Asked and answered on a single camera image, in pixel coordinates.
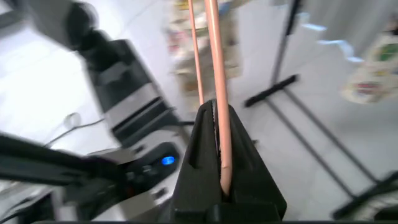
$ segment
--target pink cable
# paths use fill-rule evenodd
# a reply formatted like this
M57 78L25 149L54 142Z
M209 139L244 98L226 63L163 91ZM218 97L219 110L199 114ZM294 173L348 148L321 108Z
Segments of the pink cable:
M224 70L223 48L221 46L217 0L205 0L207 23L210 36L211 55L215 72L218 127L221 148L221 189L229 195L232 181L231 129L229 126L228 95Z
M195 27L195 16L193 14L193 3L192 3L192 0L188 0L188 4L189 4L189 16L190 16L190 20L191 20L191 33L192 33L192 40L193 40L193 50L195 52L195 66L196 66L196 69L197 69L199 102L202 105L205 102L205 100L203 99L203 85L201 83L199 51L198 51L198 41L197 41L197 30L196 30L196 27Z

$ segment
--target black metal frame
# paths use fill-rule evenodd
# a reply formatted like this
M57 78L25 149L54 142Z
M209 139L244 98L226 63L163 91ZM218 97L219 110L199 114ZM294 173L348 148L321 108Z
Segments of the black metal frame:
M340 219L347 217L350 213L355 211L360 205L379 194L392 192L398 190L398 186L394 185L394 181L398 180L398 172L393 173L384 180L378 180L362 163L359 161L341 142L339 139L311 112L311 110L302 103L299 98L292 93L287 87L297 81L298 75L293 75L286 80L277 82L280 75L280 68L282 65L285 50L289 35L292 33L295 24L295 16L299 11L301 0L294 0L290 8L289 18L285 26L285 33L279 45L277 53L277 60L271 77L271 87L261 93L250 97L244 102L245 107L250 107L260 101L265 101L270 109L280 118L280 120L290 129L294 136L303 144L304 148L313 156L313 158L324 168L324 170L332 177L332 179L339 185L339 187L349 196L352 201L344 205L333 213L333 218ZM333 169L322 159L322 157L314 150L308 143L304 136L292 124L292 122L281 112L273 102L268 99L271 94L282 90L293 104L295 104L320 130L321 132L371 181L374 185L361 195L355 195L350 191L342 179L333 171Z

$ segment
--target thin orange wire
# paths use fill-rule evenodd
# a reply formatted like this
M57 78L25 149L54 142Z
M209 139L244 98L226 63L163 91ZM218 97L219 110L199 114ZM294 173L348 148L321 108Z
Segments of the thin orange wire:
M211 55L215 72L218 127L220 129L221 189L229 195L232 181L231 129L229 126L228 94L224 70L223 48L221 46L217 0L205 0L207 23L210 36Z
M199 91L199 102L200 104L204 104L205 100L203 98L203 85L201 82L201 73L200 73L200 61L199 61L199 51L198 51L198 41L197 41L197 30L195 27L195 16L193 13L193 3L192 0L188 0L189 5L189 15L191 20L191 33L193 40L193 51L195 52L195 66L197 69L197 80L198 80L198 91Z

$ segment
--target blue light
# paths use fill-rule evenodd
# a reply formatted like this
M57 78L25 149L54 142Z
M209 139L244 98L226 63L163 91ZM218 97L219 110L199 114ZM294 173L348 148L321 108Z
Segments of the blue light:
M162 159L162 164L163 164L164 166L167 166L167 165L173 164L174 161L175 161L174 157L172 157L172 156L167 156L167 157L165 157L165 158Z

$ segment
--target gray floor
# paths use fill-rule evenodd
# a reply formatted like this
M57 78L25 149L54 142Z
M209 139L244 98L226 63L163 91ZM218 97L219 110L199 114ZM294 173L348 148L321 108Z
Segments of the gray floor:
M182 119L187 112L164 36L163 0L89 0L99 27L111 38L129 39ZM242 107L249 96L269 84L280 39L285 6L252 0L236 10L243 75L229 82L230 104L253 139L288 203L286 220L325 220L349 198L317 164L275 113L263 103ZM340 90L356 64L337 45L317 42L319 31L299 26L290 38L281 79L293 73L300 81L291 90L335 133L358 159L381 178L398 168L396 99L376 105L345 101ZM371 185L283 93L272 101L292 120L309 143L355 193ZM65 131L63 118L79 112L84 123L101 113L83 71L82 61L40 36L29 24L0 30L0 130L37 142ZM77 131L53 145L77 154L116 147L105 124Z

